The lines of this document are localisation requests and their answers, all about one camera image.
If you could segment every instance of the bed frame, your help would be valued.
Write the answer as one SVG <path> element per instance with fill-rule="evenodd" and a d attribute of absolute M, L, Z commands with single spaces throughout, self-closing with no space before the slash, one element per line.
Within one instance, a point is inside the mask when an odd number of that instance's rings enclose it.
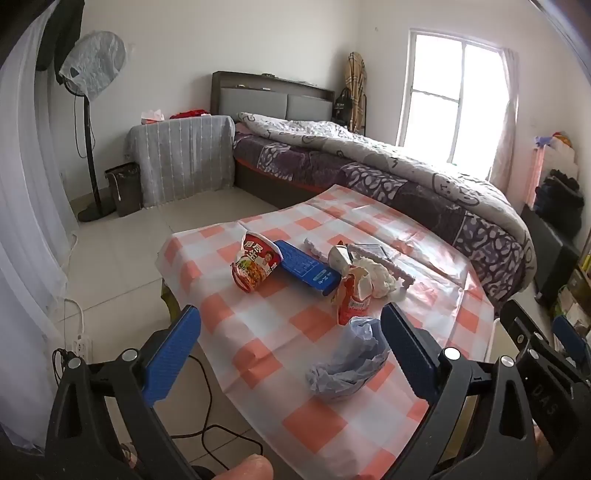
<path fill-rule="evenodd" d="M 212 115 L 220 114 L 221 92 L 222 89 L 227 88 L 306 96 L 326 100 L 331 103 L 335 101 L 335 93 L 332 90 L 322 89 L 306 83 L 251 73 L 216 72 L 212 75 Z M 254 170 L 245 166 L 245 163 L 235 160 L 235 186 L 279 209 L 305 202 L 320 193 L 314 189 L 300 187 L 287 180 L 278 179 Z"/>

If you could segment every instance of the metal screw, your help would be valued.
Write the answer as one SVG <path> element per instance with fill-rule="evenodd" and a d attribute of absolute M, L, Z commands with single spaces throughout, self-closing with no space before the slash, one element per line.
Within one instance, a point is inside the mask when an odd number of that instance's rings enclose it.
<path fill-rule="evenodd" d="M 81 364 L 82 364 L 82 360 L 80 360 L 78 357 L 76 357 L 68 362 L 68 368 L 71 368 L 71 369 L 78 368 L 79 366 L 81 366 Z"/>
<path fill-rule="evenodd" d="M 443 352 L 450 360 L 459 360 L 461 357 L 460 351 L 456 348 L 446 348 Z"/>
<path fill-rule="evenodd" d="M 138 357 L 138 352 L 136 350 L 133 350 L 133 349 L 126 350 L 121 355 L 121 358 L 125 362 L 133 362 L 137 357 Z"/>
<path fill-rule="evenodd" d="M 501 357 L 501 363 L 506 367 L 512 367 L 513 365 L 515 365 L 515 361 L 510 356 L 506 355 Z"/>

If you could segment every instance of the white sheer curtain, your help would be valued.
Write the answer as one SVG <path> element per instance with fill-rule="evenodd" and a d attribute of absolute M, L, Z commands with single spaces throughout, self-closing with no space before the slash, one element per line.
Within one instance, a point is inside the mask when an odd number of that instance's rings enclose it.
<path fill-rule="evenodd" d="M 14 443 L 44 446 L 53 402 L 48 318 L 63 297 L 61 265 L 77 226 L 53 154 L 48 77 L 35 80 L 45 24 L 27 29 L 0 69 L 0 423 Z"/>
<path fill-rule="evenodd" d="M 517 54 L 508 48 L 502 49 L 501 57 L 505 68 L 509 102 L 507 102 L 503 131 L 496 149 L 495 161 L 492 164 L 489 181 L 500 191 L 506 193 L 511 178 L 515 147 L 515 128 L 519 105 L 519 64 Z"/>

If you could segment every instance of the window pane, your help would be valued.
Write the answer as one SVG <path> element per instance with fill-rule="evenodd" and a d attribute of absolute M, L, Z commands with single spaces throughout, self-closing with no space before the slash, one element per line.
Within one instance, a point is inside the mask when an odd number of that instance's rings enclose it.
<path fill-rule="evenodd" d="M 404 147 L 408 154 L 430 164 L 449 160 L 456 129 L 457 103 L 413 92 Z"/>
<path fill-rule="evenodd" d="M 462 173 L 486 179 L 509 101 L 501 56 L 466 46 L 464 103 L 453 163 Z"/>
<path fill-rule="evenodd" d="M 417 35 L 413 89 L 457 100 L 462 82 L 462 43 Z"/>

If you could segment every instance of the window frame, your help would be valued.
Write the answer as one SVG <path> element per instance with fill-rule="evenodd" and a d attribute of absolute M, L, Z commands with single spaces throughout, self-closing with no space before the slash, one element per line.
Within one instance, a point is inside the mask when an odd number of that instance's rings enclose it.
<path fill-rule="evenodd" d="M 446 97 L 444 95 L 438 95 L 436 93 L 431 92 L 424 92 L 423 90 L 415 90 L 413 88 L 414 84 L 414 62 L 415 62 L 415 55 L 417 52 L 417 36 L 418 35 L 425 35 L 429 37 L 440 37 L 440 38 L 448 38 L 449 40 L 455 40 L 461 42 L 462 44 L 462 79 L 460 81 L 460 94 L 458 100 Z M 471 38 L 466 37 L 459 37 L 457 35 L 451 35 L 436 31 L 427 31 L 427 30 L 418 30 L 412 28 L 410 30 L 410 36 L 408 40 L 408 56 L 407 56 L 407 72 L 406 72 L 406 83 L 404 85 L 404 96 L 402 98 L 402 112 L 400 116 L 400 124 L 398 126 L 398 135 L 396 140 L 396 145 L 399 147 L 403 147 L 406 141 L 406 135 L 408 131 L 408 118 L 410 116 L 410 103 L 411 98 L 413 96 L 413 92 L 423 93 L 425 95 L 432 95 L 438 98 L 442 98 L 447 101 L 457 103 L 457 115 L 456 115 L 456 127 L 454 129 L 453 134 L 453 141 L 452 147 L 450 149 L 449 158 L 447 159 L 447 163 L 453 164 L 453 156 L 456 153 L 456 145 L 457 145 L 457 136 L 460 131 L 460 120 L 462 118 L 462 106 L 464 100 L 464 76 L 466 74 L 466 46 L 472 45 L 474 47 L 485 48 L 487 50 L 494 51 L 499 55 L 502 53 L 499 47 L 495 47 L 493 45 L 485 44 L 481 41 L 473 40 Z"/>

